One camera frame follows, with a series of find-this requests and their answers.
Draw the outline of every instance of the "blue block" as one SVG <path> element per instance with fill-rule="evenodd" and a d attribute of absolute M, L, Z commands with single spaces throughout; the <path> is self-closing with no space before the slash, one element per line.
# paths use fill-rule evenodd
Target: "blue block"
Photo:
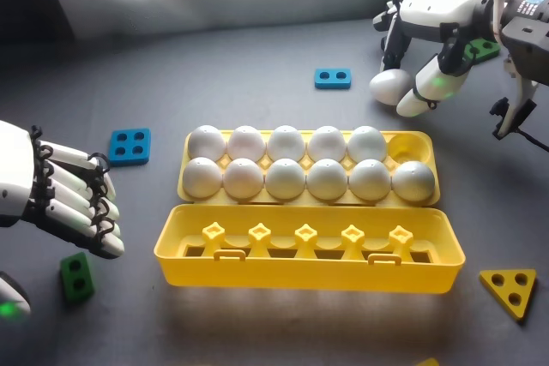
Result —
<path fill-rule="evenodd" d="M 145 165 L 151 151 L 150 129 L 115 130 L 111 136 L 111 166 Z"/>
<path fill-rule="evenodd" d="M 317 89 L 348 89 L 351 87 L 351 70 L 317 69 L 315 87 Z"/>

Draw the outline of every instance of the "egg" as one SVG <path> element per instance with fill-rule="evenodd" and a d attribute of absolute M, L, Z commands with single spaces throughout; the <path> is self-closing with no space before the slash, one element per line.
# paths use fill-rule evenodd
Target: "egg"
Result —
<path fill-rule="evenodd" d="M 370 93 L 375 100 L 385 105 L 396 106 L 413 87 L 413 78 L 402 69 L 389 69 L 370 81 Z"/>
<path fill-rule="evenodd" d="M 272 160 L 291 159 L 299 162 L 305 156 L 305 142 L 292 126 L 280 126 L 273 130 L 267 142 L 267 155 Z"/>
<path fill-rule="evenodd" d="M 349 176 L 349 189 L 360 199 L 378 201 L 391 190 L 391 176 L 378 160 L 363 160 L 354 166 Z"/>
<path fill-rule="evenodd" d="M 343 134 L 332 126 L 322 126 L 315 130 L 307 145 L 307 153 L 315 162 L 321 159 L 339 162 L 345 157 L 346 151 Z"/>
<path fill-rule="evenodd" d="M 263 188 L 261 168 L 249 159 L 235 159 L 225 170 L 223 187 L 236 199 L 249 199 Z"/>
<path fill-rule="evenodd" d="M 435 176 L 421 162 L 406 162 L 393 173 L 392 185 L 395 193 L 405 201 L 424 201 L 435 191 Z"/>
<path fill-rule="evenodd" d="M 268 168 L 265 189 L 278 199 L 293 199 L 305 190 L 305 173 L 295 160 L 276 160 Z"/>
<path fill-rule="evenodd" d="M 366 159 L 383 162 L 387 157 L 387 142 L 379 130 L 361 126 L 351 134 L 347 151 L 351 159 L 357 163 Z"/>
<path fill-rule="evenodd" d="M 216 162 L 225 154 L 226 143 L 217 128 L 204 125 L 191 132 L 187 150 L 191 159 L 208 158 Z"/>
<path fill-rule="evenodd" d="M 265 154 L 265 141 L 256 128 L 240 126 L 232 132 L 226 150 L 231 159 L 245 158 L 257 162 Z"/>
<path fill-rule="evenodd" d="M 208 158 L 194 158 L 183 170 L 184 191 L 199 199 L 216 194 L 222 182 L 219 166 Z"/>
<path fill-rule="evenodd" d="M 345 169 L 333 159 L 320 159 L 309 170 L 307 189 L 323 201 L 342 197 L 347 191 Z"/>

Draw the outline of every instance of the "robotic hand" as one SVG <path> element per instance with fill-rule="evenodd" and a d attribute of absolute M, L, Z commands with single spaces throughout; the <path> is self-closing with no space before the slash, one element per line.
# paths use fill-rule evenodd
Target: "robotic hand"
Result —
<path fill-rule="evenodd" d="M 124 253 L 115 191 L 101 153 L 80 152 L 41 140 L 0 121 L 0 227 L 20 219 L 43 231 L 116 259 Z M 29 315 L 26 292 L 0 272 L 0 317 Z"/>
<path fill-rule="evenodd" d="M 513 103 L 504 98 L 492 107 L 491 114 L 503 118 L 493 134 L 502 139 L 520 133 L 549 151 L 519 129 L 535 108 L 538 84 L 549 85 L 549 0 L 390 0 L 373 24 L 389 30 L 382 39 L 381 73 L 370 84 L 377 100 L 396 105 L 404 117 L 436 109 L 467 79 L 475 59 L 465 58 L 469 42 L 497 41 L 509 50 L 505 70 L 516 78 L 518 94 Z M 414 78 L 400 70 L 412 38 L 443 43 Z"/>

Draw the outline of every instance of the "egg carton tray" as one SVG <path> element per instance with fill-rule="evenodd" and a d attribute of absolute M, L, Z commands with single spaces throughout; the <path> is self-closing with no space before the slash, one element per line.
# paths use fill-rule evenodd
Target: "egg carton tray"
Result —
<path fill-rule="evenodd" d="M 175 286 L 444 293 L 465 263 L 429 207 L 181 205 L 154 253 Z"/>
<path fill-rule="evenodd" d="M 269 137 L 273 133 L 272 130 L 261 130 L 261 136 L 265 142 L 268 141 Z M 303 136 L 305 144 L 308 144 L 311 139 L 314 130 L 300 130 L 299 131 Z M 221 131 L 225 141 L 228 141 L 231 137 L 232 130 L 222 130 Z M 351 138 L 352 130 L 342 130 L 345 141 L 348 142 Z M 356 196 L 348 187 L 347 191 L 343 196 L 334 200 L 334 201 L 321 201 L 313 196 L 307 188 L 304 192 L 298 197 L 291 199 L 289 201 L 283 201 L 273 197 L 264 187 L 263 189 L 255 196 L 243 200 L 237 200 L 232 198 L 223 188 L 221 188 L 215 195 L 210 196 L 206 199 L 198 199 L 188 195 L 183 187 L 183 170 L 185 166 L 190 162 L 189 151 L 188 151 L 188 142 L 189 136 L 185 139 L 184 152 L 183 152 L 183 161 L 181 163 L 181 171 L 179 172 L 179 182 L 178 182 L 178 195 L 184 201 L 200 202 L 200 203 L 223 203 L 223 204 L 237 204 L 237 203 L 253 203 L 253 204 L 287 204 L 287 205 L 363 205 L 363 206 L 412 206 L 412 207 L 421 207 L 421 206 L 431 206 L 434 205 L 440 198 L 440 188 L 438 186 L 438 175 L 437 167 L 435 165 L 435 155 L 432 149 L 431 138 L 422 132 L 416 131 L 389 131 L 381 132 L 385 141 L 387 142 L 387 158 L 383 161 L 383 164 L 387 167 L 389 174 L 392 176 L 396 168 L 402 163 L 408 162 L 410 160 L 417 160 L 425 165 L 427 165 L 434 177 L 435 177 L 435 190 L 431 197 L 420 202 L 411 202 L 405 201 L 399 197 L 393 190 L 389 192 L 387 196 L 379 201 L 365 201 Z M 225 169 L 231 163 L 231 158 L 228 154 L 225 154 L 221 159 L 216 163 L 221 168 L 222 172 L 225 172 Z M 271 158 L 265 154 L 259 161 L 256 162 L 261 168 L 263 175 L 267 174 L 268 168 L 274 163 Z M 303 168 L 305 175 L 309 173 L 309 169 L 315 164 L 315 162 L 309 157 L 307 152 L 305 156 L 298 162 Z M 351 174 L 356 162 L 354 162 L 346 153 L 345 158 L 340 162 L 343 168 L 346 171 L 347 176 Z"/>

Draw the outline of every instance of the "yellow triangle block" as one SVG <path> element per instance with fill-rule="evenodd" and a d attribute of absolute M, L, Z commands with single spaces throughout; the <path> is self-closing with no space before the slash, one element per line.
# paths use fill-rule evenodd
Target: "yellow triangle block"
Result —
<path fill-rule="evenodd" d="M 439 366 L 439 365 L 438 365 L 437 359 L 435 359 L 434 357 L 430 357 L 427 360 L 424 360 L 423 362 L 418 363 L 416 366 Z"/>
<path fill-rule="evenodd" d="M 483 270 L 480 282 L 516 321 L 526 313 L 535 282 L 535 270 Z"/>

